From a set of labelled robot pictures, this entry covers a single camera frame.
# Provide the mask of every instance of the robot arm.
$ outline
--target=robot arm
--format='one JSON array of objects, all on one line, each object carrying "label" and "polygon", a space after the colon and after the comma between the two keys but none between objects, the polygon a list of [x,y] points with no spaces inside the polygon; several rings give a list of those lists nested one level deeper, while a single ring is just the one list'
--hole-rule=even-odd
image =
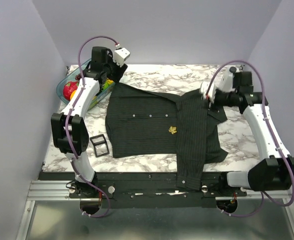
[{"label": "robot arm", "polygon": [[[276,147],[262,111],[262,93],[254,92],[251,72],[239,72],[235,67],[228,69],[219,85],[203,82],[199,92],[208,102],[208,107],[228,106],[239,107],[239,111],[247,120],[255,138],[260,163],[248,171],[232,171],[227,173],[227,184],[230,187],[243,187],[254,191],[287,190],[291,186],[288,170]],[[294,157],[285,148],[274,123],[271,119],[268,102],[265,100],[265,110],[269,124],[273,130],[280,148],[291,164],[294,174]]]},{"label": "robot arm", "polygon": [[[121,48],[119,45],[116,47],[117,49],[113,53],[106,47],[95,46],[92,48],[90,68],[83,71],[85,86],[83,85],[83,81],[80,80],[72,100],[61,113],[54,113],[51,117],[54,146],[59,148],[70,161],[73,159],[76,169],[89,182],[93,180],[95,171],[90,165],[86,152],[89,144],[89,134],[84,118],[92,99],[99,93],[107,78],[114,82],[119,82],[128,67],[125,64],[125,60],[130,56],[130,52],[126,48]],[[70,128],[68,130],[72,136],[72,142],[78,159],[74,159],[75,156],[68,143],[64,124],[71,108],[73,108],[73,111],[69,118]],[[77,174],[75,180],[84,182]]]}]

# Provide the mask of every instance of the pinstriped fabric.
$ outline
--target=pinstriped fabric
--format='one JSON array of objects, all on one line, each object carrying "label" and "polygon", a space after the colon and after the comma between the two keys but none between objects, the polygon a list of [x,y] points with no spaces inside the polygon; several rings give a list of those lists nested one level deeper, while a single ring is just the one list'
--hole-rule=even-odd
[{"label": "pinstriped fabric", "polygon": [[[208,111],[203,104],[198,90],[178,96],[117,83],[105,119],[113,157],[176,154],[176,185],[199,190],[204,164],[227,156],[217,131],[225,112]],[[171,126],[177,133],[169,132]]]}]

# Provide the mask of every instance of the gray floor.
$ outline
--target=gray floor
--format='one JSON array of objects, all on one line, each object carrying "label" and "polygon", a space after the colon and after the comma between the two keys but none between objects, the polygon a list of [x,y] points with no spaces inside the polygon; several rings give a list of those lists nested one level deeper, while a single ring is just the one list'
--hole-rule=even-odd
[{"label": "gray floor", "polygon": [[[260,200],[239,200],[238,214]],[[261,212],[233,218],[211,208],[115,209],[105,218],[82,216],[75,201],[36,203],[29,240],[294,240],[282,207],[265,201]]]}]

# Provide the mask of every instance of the red apple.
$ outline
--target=red apple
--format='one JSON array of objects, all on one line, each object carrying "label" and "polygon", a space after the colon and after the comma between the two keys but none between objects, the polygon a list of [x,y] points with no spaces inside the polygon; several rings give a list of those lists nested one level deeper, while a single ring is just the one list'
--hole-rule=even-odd
[{"label": "red apple", "polygon": [[69,81],[66,83],[66,85],[63,87],[62,94],[65,99],[71,100],[71,95],[73,91],[75,91],[78,88],[79,82],[78,81]]}]

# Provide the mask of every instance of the white wall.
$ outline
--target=white wall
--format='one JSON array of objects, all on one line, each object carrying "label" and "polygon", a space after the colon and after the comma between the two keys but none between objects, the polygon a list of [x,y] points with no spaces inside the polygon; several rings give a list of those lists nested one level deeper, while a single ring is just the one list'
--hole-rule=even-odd
[{"label": "white wall", "polygon": [[31,0],[0,0],[0,240],[15,239],[66,67]]},{"label": "white wall", "polygon": [[249,62],[263,77],[272,120],[294,156],[294,0],[282,0]]},{"label": "white wall", "polygon": [[123,43],[129,63],[222,64],[249,57],[281,0],[33,2],[66,64],[77,63],[80,45],[95,35]]}]

